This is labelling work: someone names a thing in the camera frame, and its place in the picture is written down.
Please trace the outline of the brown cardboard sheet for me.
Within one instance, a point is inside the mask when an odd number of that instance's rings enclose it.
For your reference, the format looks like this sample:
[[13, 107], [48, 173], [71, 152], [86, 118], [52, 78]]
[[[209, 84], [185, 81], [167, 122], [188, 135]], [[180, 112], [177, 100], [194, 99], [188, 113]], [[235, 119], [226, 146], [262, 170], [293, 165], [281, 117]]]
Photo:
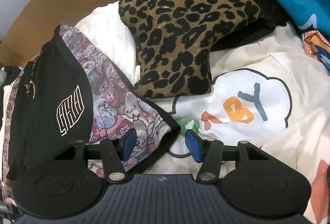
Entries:
[[51, 40], [59, 24], [75, 26], [95, 8], [116, 1], [31, 0], [1, 40], [1, 65], [23, 65]]

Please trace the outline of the black garment pile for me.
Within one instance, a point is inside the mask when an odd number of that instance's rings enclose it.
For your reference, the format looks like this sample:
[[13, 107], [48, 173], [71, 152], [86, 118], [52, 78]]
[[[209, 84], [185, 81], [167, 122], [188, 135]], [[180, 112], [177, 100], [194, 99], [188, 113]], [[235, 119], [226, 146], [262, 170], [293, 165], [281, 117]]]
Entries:
[[5, 129], [7, 118], [11, 119], [17, 98], [21, 92], [22, 67], [6, 66], [1, 68], [1, 129]]

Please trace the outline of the black shorts with bear print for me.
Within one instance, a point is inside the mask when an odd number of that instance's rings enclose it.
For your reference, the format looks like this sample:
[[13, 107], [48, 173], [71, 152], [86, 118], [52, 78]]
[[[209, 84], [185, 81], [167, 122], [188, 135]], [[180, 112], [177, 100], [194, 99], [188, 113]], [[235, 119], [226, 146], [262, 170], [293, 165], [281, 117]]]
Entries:
[[137, 132], [124, 161], [142, 173], [170, 148], [178, 123], [162, 108], [136, 96], [131, 82], [82, 32], [67, 24], [26, 64], [12, 84], [3, 123], [2, 192], [27, 169], [53, 160], [72, 143], [88, 145]]

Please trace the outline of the cream bear print blanket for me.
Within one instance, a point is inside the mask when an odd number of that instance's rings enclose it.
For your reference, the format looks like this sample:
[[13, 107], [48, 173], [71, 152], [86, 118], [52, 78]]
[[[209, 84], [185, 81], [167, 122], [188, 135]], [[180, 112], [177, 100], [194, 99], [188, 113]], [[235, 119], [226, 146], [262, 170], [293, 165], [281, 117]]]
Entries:
[[[135, 63], [133, 37], [121, 22], [119, 2], [96, 8], [75, 25], [97, 52], [106, 60], [118, 64], [131, 83], [140, 77]], [[174, 144], [147, 173], [197, 175], [200, 165], [193, 164], [184, 145], [185, 131], [193, 129], [205, 139], [219, 139], [226, 145], [246, 140], [301, 172], [312, 185], [312, 196], [304, 216], [312, 223], [329, 223], [329, 72], [318, 60], [304, 52], [302, 42], [290, 24], [275, 30], [260, 40], [232, 50], [210, 53], [211, 92], [204, 95], [176, 96], [152, 101], [171, 114], [181, 126]], [[23, 71], [10, 86], [5, 86], [6, 113], [1, 128], [3, 144], [3, 188], [5, 198], [11, 199], [11, 183], [5, 179], [9, 166], [7, 151], [9, 127], [14, 109], [18, 83]], [[97, 97], [96, 127], [92, 129], [92, 143], [105, 137], [122, 135], [120, 131], [136, 128], [139, 143], [147, 131], [156, 128], [152, 109], [138, 97], [119, 89], [110, 90], [106, 97]]]

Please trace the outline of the leopard print cushion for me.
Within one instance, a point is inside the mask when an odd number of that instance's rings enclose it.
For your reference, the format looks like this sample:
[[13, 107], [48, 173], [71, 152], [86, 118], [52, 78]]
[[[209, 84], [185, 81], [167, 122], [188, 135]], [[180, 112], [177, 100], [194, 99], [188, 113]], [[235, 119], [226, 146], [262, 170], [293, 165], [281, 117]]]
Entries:
[[143, 98], [209, 93], [213, 45], [235, 47], [276, 26], [262, 0], [119, 0], [119, 15], [136, 45]]

